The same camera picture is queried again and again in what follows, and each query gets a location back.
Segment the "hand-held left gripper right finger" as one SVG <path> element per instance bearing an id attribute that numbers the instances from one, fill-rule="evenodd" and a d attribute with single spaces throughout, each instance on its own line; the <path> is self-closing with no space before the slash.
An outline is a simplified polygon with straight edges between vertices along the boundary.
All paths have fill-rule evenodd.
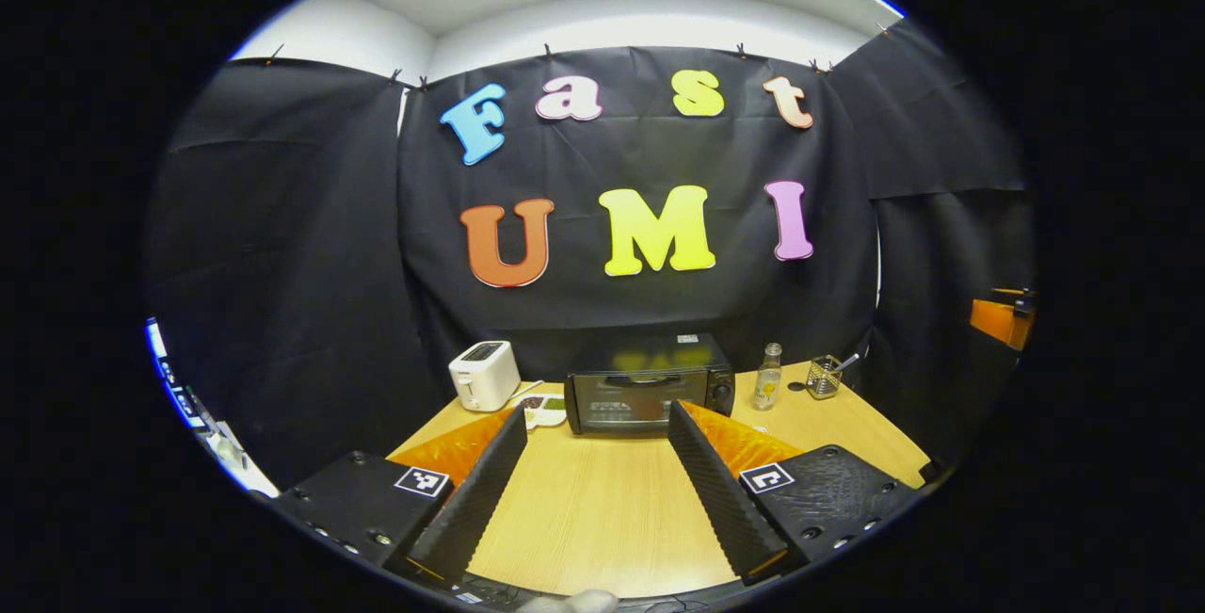
<path id="1" fill-rule="evenodd" d="M 842 446 L 803 453 L 696 403 L 671 403 L 668 441 L 748 587 L 836 556 L 919 494 Z"/>

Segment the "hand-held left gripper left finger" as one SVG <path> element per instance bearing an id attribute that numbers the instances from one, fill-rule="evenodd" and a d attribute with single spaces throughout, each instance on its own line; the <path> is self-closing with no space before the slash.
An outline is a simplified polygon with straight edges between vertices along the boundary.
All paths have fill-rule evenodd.
<path id="1" fill-rule="evenodd" d="M 502 409 L 390 459 L 353 450 L 268 503 L 351 558 L 449 589 L 527 443 L 524 408 Z"/>

